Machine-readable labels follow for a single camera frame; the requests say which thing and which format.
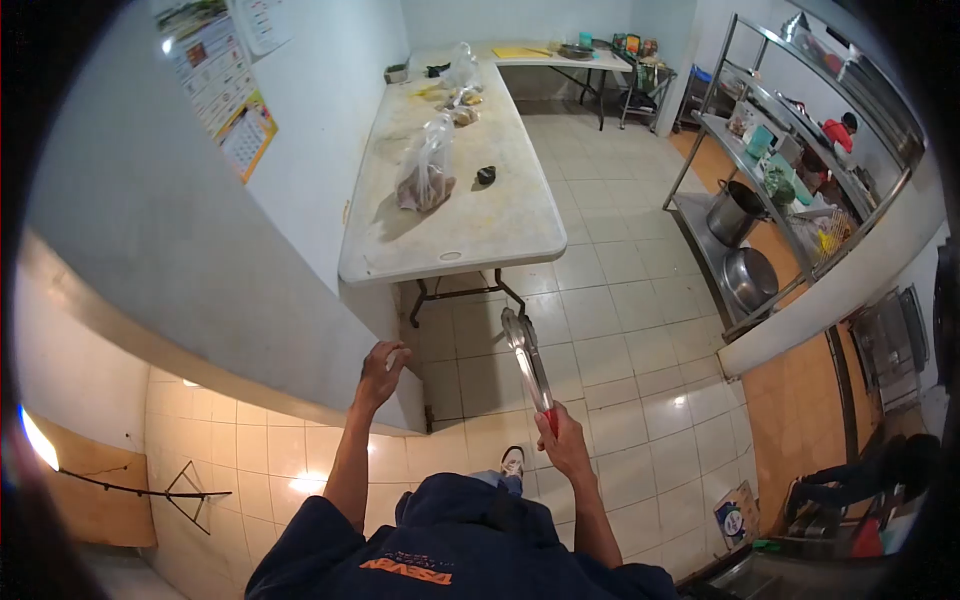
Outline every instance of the bag of meat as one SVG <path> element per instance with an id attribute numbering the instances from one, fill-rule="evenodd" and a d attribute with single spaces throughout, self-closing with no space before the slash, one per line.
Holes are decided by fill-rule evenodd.
<path id="1" fill-rule="evenodd" d="M 400 208 L 420 212 L 443 204 L 457 178 L 453 177 L 453 118 L 446 112 L 428 121 L 403 153 L 396 178 Z"/>

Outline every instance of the person's arm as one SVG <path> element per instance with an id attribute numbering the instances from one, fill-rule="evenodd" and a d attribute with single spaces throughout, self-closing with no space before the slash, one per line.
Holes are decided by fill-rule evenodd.
<path id="1" fill-rule="evenodd" d="M 620 548 L 616 545 L 613 529 L 597 489 L 597 477 L 590 468 L 584 428 L 574 420 L 560 403 L 557 408 L 557 437 L 550 430 L 550 423 L 543 413 L 536 413 L 534 420 L 540 431 L 537 450 L 546 450 L 554 467 L 570 480 L 573 486 L 573 502 L 576 524 L 573 530 L 573 548 L 590 555 L 607 568 L 623 564 Z"/>
<path id="2" fill-rule="evenodd" d="M 398 350 L 394 364 L 387 370 L 387 359 L 394 350 Z M 324 497 L 361 533 L 367 512 L 367 443 L 373 414 L 396 389 L 408 358 L 410 350 L 402 342 L 380 342 L 367 355 L 324 489 Z"/>

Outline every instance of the metal rack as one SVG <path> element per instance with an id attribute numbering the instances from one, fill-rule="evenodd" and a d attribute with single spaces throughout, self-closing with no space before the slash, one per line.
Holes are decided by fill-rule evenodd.
<path id="1" fill-rule="evenodd" d="M 756 53 L 753 66 L 750 69 L 737 65 L 727 58 L 730 51 L 733 34 L 738 25 L 742 25 L 761 35 L 762 40 Z M 800 31 L 796 37 L 809 36 L 809 32 Z M 767 318 L 776 304 L 787 294 L 793 292 L 801 283 L 814 284 L 836 265 L 863 237 L 873 228 L 880 217 L 890 207 L 903 186 L 910 179 L 913 170 L 924 153 L 924 134 L 913 118 L 912 113 L 900 98 L 898 92 L 883 79 L 879 71 L 869 60 L 862 56 L 848 59 L 839 73 L 831 71 L 822 57 L 811 52 L 803 43 L 795 44 L 793 36 L 788 41 L 770 30 L 741 18 L 738 14 L 731 17 L 727 36 L 720 51 L 720 58 L 713 71 L 707 93 L 703 102 L 702 112 L 693 112 L 694 118 L 700 124 L 696 140 L 686 157 L 684 166 L 674 181 L 673 186 L 663 203 L 663 210 L 669 210 L 671 203 L 676 206 L 676 212 L 686 225 L 689 238 L 699 254 L 707 264 L 713 281 L 708 283 L 716 295 L 723 299 L 726 314 L 721 314 L 727 330 L 723 337 L 727 342 L 736 339 L 751 327 Z M 819 126 L 808 117 L 800 113 L 797 108 L 787 101 L 776 90 L 768 90 L 756 77 L 756 72 L 763 62 L 763 57 L 773 43 L 786 51 L 806 68 L 817 73 L 834 91 L 847 101 L 854 110 L 873 130 L 881 140 L 884 148 L 891 154 L 900 168 L 900 174 L 890 189 L 879 197 L 875 190 L 868 190 L 857 178 L 840 166 L 839 160 L 825 142 Z M 746 152 L 746 144 L 727 130 L 727 119 L 708 114 L 707 108 L 720 86 L 721 73 L 726 71 L 733 75 L 742 87 L 732 95 L 735 100 L 746 100 L 748 97 L 758 107 L 762 108 L 772 119 L 783 125 L 788 134 L 801 139 L 808 148 L 824 162 L 843 188 L 851 201 L 859 227 L 846 215 L 808 214 L 786 215 L 778 209 L 766 192 L 763 185 L 763 173 L 759 169 L 758 160 Z M 760 197 L 767 212 L 773 217 L 782 238 L 792 251 L 800 267 L 800 273 L 789 283 L 783 285 L 778 293 L 750 314 L 745 314 L 733 301 L 732 295 L 722 283 L 723 258 L 730 249 L 719 243 L 708 230 L 706 215 L 713 202 L 710 194 L 678 193 L 681 181 L 686 175 L 693 158 L 704 138 L 709 135 L 723 148 L 732 160 L 734 167 L 727 180 L 732 180 L 739 171 L 744 174 Z M 804 244 L 798 233 L 804 232 L 809 224 L 804 219 L 819 216 L 829 216 L 828 227 L 825 228 L 826 239 L 820 248 Z"/>

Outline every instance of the sneaker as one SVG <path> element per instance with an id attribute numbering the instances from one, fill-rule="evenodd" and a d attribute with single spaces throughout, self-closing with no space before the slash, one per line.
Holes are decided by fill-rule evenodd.
<path id="1" fill-rule="evenodd" d="M 500 459 L 500 474 L 504 477 L 523 478 L 523 448 L 512 445 Z"/>

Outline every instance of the large cooking pot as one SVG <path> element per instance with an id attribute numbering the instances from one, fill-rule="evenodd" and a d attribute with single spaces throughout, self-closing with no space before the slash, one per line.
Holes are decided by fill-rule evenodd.
<path id="1" fill-rule="evenodd" d="M 766 214 L 760 197 L 739 181 L 718 180 L 721 192 L 707 213 L 707 227 L 728 248 L 737 248 Z"/>
<path id="2" fill-rule="evenodd" d="M 740 308 L 748 314 L 780 290 L 773 265 L 762 252 L 753 248 L 727 252 L 723 262 L 723 283 Z"/>

